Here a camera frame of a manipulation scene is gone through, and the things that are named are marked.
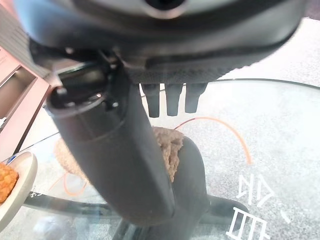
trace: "orange wire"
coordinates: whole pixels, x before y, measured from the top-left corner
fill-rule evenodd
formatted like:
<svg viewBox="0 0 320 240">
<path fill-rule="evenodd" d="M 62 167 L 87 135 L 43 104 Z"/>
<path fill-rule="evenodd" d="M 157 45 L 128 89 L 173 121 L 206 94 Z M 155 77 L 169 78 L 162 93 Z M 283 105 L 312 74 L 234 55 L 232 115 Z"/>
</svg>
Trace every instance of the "orange wire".
<svg viewBox="0 0 320 240">
<path fill-rule="evenodd" d="M 78 192 L 70 192 L 70 191 L 68 190 L 68 187 L 67 187 L 67 175 L 68 175 L 68 174 L 69 174 L 69 173 L 66 172 L 65 175 L 64 175 L 64 178 L 63 178 L 63 187 L 64 187 L 65 193 L 68 194 L 68 195 L 71 196 L 71 197 L 77 197 L 77 196 L 83 194 L 83 192 L 84 192 L 85 189 L 86 189 L 87 183 L 86 183 L 86 182 L 84 183 L 84 185 L 83 185 L 83 187 L 80 189 L 80 191 L 78 191 Z"/>
<path fill-rule="evenodd" d="M 50 191 L 67 173 L 63 174 L 61 177 L 59 177 L 52 185 L 51 187 L 49 187 L 49 190 Z"/>
<path fill-rule="evenodd" d="M 248 147 L 245 143 L 245 140 L 241 137 L 241 135 L 232 127 L 230 126 L 228 123 L 220 120 L 220 119 L 217 119 L 217 118 L 213 118 L 213 117 L 209 117 L 209 116 L 199 116 L 199 117 L 194 117 L 194 118 L 191 118 L 187 121 L 184 121 L 183 123 L 179 124 L 177 127 L 174 128 L 174 130 L 180 128 L 182 125 L 188 123 L 188 122 L 191 122 L 193 120 L 200 120 L 200 119 L 204 119 L 204 120 L 212 120 L 212 121 L 216 121 L 218 123 L 221 123 L 223 124 L 225 127 L 227 127 L 229 130 L 231 130 L 235 136 L 239 139 L 239 141 L 241 142 L 241 145 L 243 147 L 243 150 L 244 150 L 244 153 L 245 153 L 245 157 L 246 157 L 246 163 L 251 165 L 253 162 L 252 162 L 252 159 L 251 159 L 251 156 L 250 156 L 250 153 L 249 153 L 249 150 L 248 150 Z"/>
</svg>

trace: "black cylindrical handle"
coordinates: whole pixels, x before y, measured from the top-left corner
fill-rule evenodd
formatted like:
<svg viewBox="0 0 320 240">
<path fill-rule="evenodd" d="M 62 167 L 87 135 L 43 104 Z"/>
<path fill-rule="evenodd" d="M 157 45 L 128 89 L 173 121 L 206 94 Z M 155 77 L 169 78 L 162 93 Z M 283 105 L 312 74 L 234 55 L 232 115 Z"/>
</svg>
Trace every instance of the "black cylindrical handle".
<svg viewBox="0 0 320 240">
<path fill-rule="evenodd" d="M 161 149 L 143 108 L 138 85 L 124 73 L 95 100 L 48 110 L 66 145 L 101 196 L 126 220 L 150 226 L 175 211 Z"/>
</svg>

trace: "white plate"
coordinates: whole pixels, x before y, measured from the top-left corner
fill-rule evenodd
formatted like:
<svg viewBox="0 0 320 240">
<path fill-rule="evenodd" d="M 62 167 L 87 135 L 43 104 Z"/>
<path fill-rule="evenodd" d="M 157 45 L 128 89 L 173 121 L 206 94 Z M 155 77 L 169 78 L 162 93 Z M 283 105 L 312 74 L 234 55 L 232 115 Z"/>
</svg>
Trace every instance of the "white plate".
<svg viewBox="0 0 320 240">
<path fill-rule="evenodd" d="M 9 166 L 19 173 L 19 178 L 9 197 L 4 203 L 0 203 L 0 232 L 10 223 L 24 204 L 34 184 L 38 162 L 31 152 L 24 152 L 12 160 Z"/>
</svg>

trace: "orange snack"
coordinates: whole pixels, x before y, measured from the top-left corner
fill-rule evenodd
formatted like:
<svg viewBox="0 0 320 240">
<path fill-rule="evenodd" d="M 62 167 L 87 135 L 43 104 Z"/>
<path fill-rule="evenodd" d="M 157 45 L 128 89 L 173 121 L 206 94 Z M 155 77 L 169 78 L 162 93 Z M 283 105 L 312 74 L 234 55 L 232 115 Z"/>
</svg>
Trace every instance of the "orange snack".
<svg viewBox="0 0 320 240">
<path fill-rule="evenodd" d="M 0 204 L 8 198 L 18 178 L 19 174 L 12 167 L 0 162 Z"/>
</svg>

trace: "glass tabletop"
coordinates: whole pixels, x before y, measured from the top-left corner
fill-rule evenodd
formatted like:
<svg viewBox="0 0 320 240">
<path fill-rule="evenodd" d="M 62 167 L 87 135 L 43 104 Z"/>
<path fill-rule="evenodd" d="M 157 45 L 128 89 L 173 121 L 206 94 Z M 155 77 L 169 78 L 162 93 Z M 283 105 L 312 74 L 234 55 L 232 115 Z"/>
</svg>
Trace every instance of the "glass tabletop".
<svg viewBox="0 0 320 240">
<path fill-rule="evenodd" d="M 249 209 L 234 209 L 235 216 L 243 214 L 249 220 L 240 231 L 233 231 L 231 221 L 227 229 L 199 224 L 193 239 L 319 239 L 319 88 L 267 79 L 215 81 L 192 114 L 184 113 L 184 94 L 185 89 L 178 116 L 170 117 L 162 91 L 160 117 L 150 118 L 151 124 L 177 128 L 192 139 L 202 154 L 208 194 Z M 38 160 L 28 198 L 47 195 L 105 204 L 94 187 L 59 165 L 54 148 L 60 138 L 55 134 L 24 150 Z M 57 214 L 50 210 L 52 202 L 45 201 L 42 210 L 21 207 L 0 239 L 111 240 L 120 222 L 118 216 Z"/>
</svg>

